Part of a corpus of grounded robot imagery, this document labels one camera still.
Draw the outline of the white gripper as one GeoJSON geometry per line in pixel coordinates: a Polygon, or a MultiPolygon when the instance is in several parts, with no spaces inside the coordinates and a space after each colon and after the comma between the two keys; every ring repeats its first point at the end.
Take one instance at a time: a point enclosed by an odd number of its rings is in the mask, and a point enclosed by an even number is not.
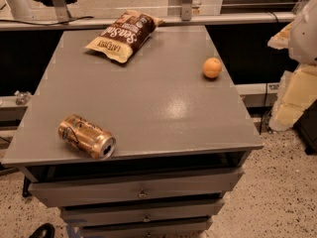
{"type": "Polygon", "coordinates": [[[294,72],[286,71],[280,79],[268,126],[273,131],[291,128],[317,100],[317,0],[309,0],[289,23],[272,36],[267,45],[287,49],[300,64],[294,72]]]}

